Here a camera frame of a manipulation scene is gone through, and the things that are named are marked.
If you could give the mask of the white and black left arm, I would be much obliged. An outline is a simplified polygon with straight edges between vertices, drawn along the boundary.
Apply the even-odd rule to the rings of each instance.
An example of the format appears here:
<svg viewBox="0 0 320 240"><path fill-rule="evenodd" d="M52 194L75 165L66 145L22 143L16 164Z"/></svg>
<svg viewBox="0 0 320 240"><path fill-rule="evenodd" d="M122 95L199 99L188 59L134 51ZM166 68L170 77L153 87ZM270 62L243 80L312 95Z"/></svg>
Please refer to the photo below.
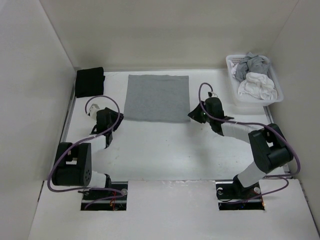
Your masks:
<svg viewBox="0 0 320 240"><path fill-rule="evenodd" d="M103 200L112 195L111 177L93 170L93 154L110 146L113 132L120 126L124 115L107 107L94 115L96 125L87 140L61 142L58 145L50 180L47 181L49 189L52 189L51 184L75 187L76 190L94 189Z"/></svg>

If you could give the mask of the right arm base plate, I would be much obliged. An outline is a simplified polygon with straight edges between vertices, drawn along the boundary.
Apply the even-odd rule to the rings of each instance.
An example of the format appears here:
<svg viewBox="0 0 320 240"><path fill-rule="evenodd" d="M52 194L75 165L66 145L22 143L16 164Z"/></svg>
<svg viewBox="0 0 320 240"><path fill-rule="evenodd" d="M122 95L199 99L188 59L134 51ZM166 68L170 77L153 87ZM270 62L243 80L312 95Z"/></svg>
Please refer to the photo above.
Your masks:
<svg viewBox="0 0 320 240"><path fill-rule="evenodd" d="M236 192L231 181L218 181L215 183L215 187L220 211L265 210L262 197L248 200L261 194L259 183L240 193Z"/></svg>

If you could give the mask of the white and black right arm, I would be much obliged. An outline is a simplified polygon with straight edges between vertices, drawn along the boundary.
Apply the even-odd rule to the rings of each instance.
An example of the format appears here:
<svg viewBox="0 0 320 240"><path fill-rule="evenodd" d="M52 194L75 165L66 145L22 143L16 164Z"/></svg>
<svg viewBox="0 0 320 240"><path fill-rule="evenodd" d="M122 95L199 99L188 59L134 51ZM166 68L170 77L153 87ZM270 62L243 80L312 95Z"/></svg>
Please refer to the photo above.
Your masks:
<svg viewBox="0 0 320 240"><path fill-rule="evenodd" d="M253 162L235 175L230 187L217 190L219 197L232 196L243 200L259 180L294 158L278 125L236 122L233 117L225 115L217 97L201 101L187 116L200 124L209 123L211 130L220 136L235 138L250 145Z"/></svg>

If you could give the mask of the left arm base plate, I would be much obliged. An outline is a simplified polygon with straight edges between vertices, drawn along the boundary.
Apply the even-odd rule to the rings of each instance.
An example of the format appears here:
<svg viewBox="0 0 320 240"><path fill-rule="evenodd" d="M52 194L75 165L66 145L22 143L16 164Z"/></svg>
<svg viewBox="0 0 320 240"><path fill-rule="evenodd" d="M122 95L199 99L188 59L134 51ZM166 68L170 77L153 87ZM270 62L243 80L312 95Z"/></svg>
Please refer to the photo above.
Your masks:
<svg viewBox="0 0 320 240"><path fill-rule="evenodd" d="M124 195L114 190L86 190L82 194L81 211L126 211L128 197L128 182L113 182L111 188L122 191Z"/></svg>

